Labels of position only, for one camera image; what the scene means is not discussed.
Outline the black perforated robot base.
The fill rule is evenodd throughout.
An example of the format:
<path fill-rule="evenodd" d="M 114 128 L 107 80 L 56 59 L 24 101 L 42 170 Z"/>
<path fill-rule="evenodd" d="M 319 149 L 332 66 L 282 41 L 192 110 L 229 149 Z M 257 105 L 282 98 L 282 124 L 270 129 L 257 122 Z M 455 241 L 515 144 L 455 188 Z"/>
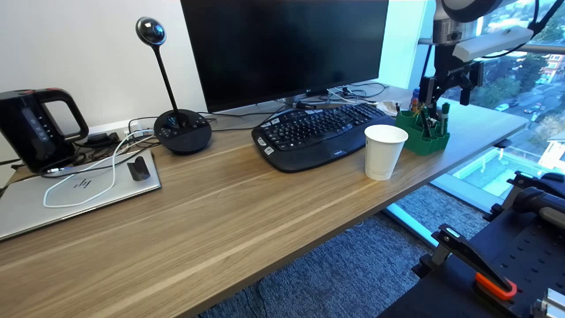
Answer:
<path fill-rule="evenodd" d="M 413 269 L 420 281 L 378 318 L 565 318 L 565 177 L 517 174 L 508 184 L 489 225 L 468 241 L 517 295 L 491 299 L 462 260 L 434 265 L 434 248 Z"/>

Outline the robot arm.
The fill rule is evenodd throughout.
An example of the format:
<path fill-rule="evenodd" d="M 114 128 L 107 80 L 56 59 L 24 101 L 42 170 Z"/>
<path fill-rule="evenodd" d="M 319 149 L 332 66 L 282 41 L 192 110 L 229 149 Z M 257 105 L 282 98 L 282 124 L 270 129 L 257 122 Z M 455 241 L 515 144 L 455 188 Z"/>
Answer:
<path fill-rule="evenodd" d="M 434 75 L 422 75 L 418 101 L 427 117 L 438 115 L 439 98 L 457 87 L 459 103 L 468 105 L 471 91 L 482 82 L 480 59 L 492 59 L 519 50 L 538 36 L 563 6 L 554 0 L 540 16 L 540 0 L 526 27 L 510 25 L 485 32 L 480 22 L 505 0 L 434 0 L 432 36 L 429 48 L 434 52 Z"/>

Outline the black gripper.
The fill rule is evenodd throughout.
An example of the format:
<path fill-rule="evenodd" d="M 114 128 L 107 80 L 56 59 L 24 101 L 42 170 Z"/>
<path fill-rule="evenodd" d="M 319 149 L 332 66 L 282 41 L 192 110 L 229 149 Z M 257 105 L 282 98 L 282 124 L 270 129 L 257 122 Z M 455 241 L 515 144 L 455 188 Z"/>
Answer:
<path fill-rule="evenodd" d="M 459 87 L 459 103 L 468 106 L 471 91 L 482 83 L 483 66 L 480 62 L 461 62 L 452 52 L 453 45 L 431 45 L 427 50 L 434 55 L 434 75 L 420 76 L 418 101 L 431 115 L 436 115 L 436 103 L 446 91 Z"/>

